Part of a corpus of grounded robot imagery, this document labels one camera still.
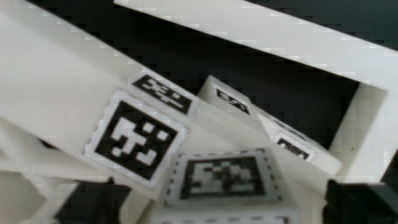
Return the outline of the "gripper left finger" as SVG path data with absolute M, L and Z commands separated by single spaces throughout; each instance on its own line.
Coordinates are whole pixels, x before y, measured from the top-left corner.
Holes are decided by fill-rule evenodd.
M 131 188 L 113 182 L 80 182 L 55 213 L 58 224 L 121 224 L 121 207 Z

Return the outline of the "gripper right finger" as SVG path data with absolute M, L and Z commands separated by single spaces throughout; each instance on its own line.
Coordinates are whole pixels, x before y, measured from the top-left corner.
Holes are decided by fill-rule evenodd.
M 325 193 L 323 224 L 398 224 L 398 193 L 384 183 L 339 183 Z

